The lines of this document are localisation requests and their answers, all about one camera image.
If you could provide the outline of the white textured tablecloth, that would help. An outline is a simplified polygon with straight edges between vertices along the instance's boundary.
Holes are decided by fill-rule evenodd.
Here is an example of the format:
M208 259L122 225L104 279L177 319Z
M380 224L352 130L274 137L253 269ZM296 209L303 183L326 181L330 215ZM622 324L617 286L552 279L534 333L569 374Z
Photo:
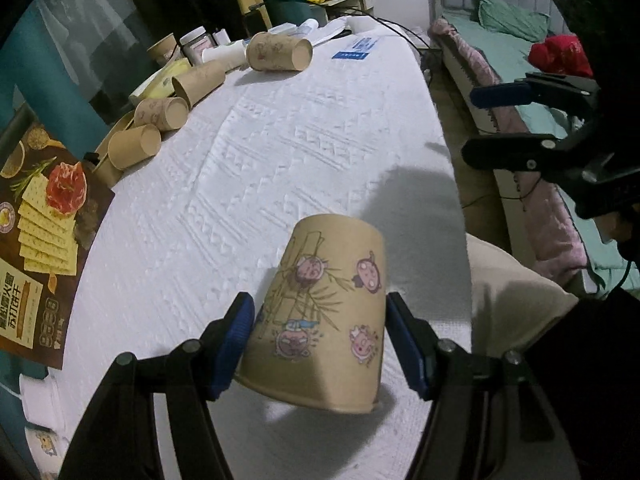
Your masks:
M114 189L55 375L71 436L114 357L170 351L264 298L292 229L346 214L384 236L386 284L440 336L471 342L465 225L413 50L387 29L362 61L342 38L299 74L237 70Z

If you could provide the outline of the teal curtain left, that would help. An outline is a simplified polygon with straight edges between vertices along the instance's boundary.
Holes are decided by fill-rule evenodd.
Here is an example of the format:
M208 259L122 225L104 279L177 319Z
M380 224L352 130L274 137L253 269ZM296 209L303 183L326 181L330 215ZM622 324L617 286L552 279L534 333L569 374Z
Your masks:
M19 91L40 122L78 159L94 151L108 128L58 55L36 6L29 6L1 49L1 125L14 116Z

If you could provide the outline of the white paper cup lying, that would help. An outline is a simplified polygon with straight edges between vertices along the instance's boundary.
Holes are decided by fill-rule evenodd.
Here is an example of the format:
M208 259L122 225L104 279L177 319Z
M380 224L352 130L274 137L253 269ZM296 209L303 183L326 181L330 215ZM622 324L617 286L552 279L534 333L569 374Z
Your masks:
M215 61L219 63L226 73L236 70L237 68L247 64L245 46L242 41L207 48L202 52L202 61L204 63Z

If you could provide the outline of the upright brown paper cup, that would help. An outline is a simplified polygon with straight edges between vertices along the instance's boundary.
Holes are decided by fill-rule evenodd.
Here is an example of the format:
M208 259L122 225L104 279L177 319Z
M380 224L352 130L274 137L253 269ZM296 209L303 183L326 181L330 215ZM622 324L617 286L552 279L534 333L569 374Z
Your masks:
M168 34L146 49L149 58L158 66L163 67L173 61L180 53L178 42L174 34Z

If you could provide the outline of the brown paper cup with cartoons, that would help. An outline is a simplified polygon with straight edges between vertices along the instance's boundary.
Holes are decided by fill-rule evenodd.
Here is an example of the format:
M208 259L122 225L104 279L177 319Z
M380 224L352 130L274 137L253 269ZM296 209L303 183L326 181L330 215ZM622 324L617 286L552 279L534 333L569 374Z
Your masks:
M268 398L343 414L378 404L382 234L339 214L300 220L262 302L236 380Z

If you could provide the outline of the green blanket bed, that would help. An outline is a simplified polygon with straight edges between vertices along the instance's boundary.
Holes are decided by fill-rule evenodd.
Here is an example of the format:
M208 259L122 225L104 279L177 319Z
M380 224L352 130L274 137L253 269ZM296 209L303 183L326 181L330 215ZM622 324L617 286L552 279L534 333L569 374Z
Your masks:
M460 92L510 84L533 71L527 61L536 38L526 38L541 20L550 32L548 14L504 0L442 0L431 32L442 44L445 61ZM477 128L489 133L551 134L564 139L578 123L554 108L526 102L518 90L490 98L491 107L469 107ZM497 174L502 190L515 193L504 204L515 255L545 278L581 294L601 296L616 285L639 291L639 270L628 269L613 242L601 240L594 221L575 214L568 195L542 182L536 172Z

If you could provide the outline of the blue white leaflet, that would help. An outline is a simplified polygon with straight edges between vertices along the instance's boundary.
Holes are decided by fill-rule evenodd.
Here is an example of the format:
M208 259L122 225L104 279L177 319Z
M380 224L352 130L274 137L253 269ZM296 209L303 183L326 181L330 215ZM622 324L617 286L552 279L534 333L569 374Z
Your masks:
M376 37L361 37L352 44L337 50L332 58L334 60L363 61L376 48L380 40Z

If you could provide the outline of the white desk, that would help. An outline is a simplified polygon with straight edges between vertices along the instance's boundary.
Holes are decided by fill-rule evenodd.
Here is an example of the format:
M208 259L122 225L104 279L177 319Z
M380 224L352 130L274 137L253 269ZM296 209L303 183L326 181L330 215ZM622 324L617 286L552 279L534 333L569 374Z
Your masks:
M338 18L341 10L347 13L357 13L364 11L372 13L375 0L307 0L312 6L314 17L321 23L326 24L329 20Z

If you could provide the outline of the white lid glass jar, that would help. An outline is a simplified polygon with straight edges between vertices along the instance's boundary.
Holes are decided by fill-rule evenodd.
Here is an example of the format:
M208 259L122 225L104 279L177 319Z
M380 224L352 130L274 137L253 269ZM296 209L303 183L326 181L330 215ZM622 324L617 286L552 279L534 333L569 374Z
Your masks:
M203 63L203 52L214 46L212 37L203 26L198 26L183 35L179 40L179 44L184 56L193 66L201 65Z

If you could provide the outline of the brown cracker box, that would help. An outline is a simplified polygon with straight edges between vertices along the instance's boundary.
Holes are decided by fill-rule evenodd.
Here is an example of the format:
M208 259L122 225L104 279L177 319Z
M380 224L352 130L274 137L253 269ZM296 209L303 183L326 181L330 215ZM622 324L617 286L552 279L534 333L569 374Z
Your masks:
M114 194L31 122L1 170L1 348L61 368L89 250Z

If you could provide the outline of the white cartoon mug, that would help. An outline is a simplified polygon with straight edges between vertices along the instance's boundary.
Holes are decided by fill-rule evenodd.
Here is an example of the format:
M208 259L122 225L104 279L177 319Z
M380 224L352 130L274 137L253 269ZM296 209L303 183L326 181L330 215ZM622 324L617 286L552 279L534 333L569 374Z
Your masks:
M30 455L41 479L57 479L62 468L66 443L48 430L25 429Z

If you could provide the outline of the brown paper cup front right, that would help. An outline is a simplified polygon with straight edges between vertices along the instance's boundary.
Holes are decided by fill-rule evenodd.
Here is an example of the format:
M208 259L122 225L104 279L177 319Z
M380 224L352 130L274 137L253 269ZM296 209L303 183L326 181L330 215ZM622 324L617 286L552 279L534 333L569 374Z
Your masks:
M304 38L260 32L248 43L248 65L258 72L302 72L312 60L312 45Z

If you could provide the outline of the white desk lamp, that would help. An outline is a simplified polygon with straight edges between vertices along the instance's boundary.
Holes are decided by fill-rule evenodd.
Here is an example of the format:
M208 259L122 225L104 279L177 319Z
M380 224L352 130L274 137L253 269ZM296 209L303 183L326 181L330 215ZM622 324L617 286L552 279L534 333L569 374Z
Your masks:
M47 375L43 379L37 379L21 374L18 384L26 420L62 434L66 425L55 378Z

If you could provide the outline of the yellow tissue pack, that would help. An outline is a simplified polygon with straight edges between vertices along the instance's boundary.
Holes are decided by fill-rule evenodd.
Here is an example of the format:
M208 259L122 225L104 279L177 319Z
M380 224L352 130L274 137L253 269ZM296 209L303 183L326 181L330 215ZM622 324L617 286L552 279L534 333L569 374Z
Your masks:
M177 61L169 62L152 76L140 84L129 96L129 102L137 105L144 99L163 99L171 96L175 90L172 85L172 78L177 77L192 68L187 58L179 58Z

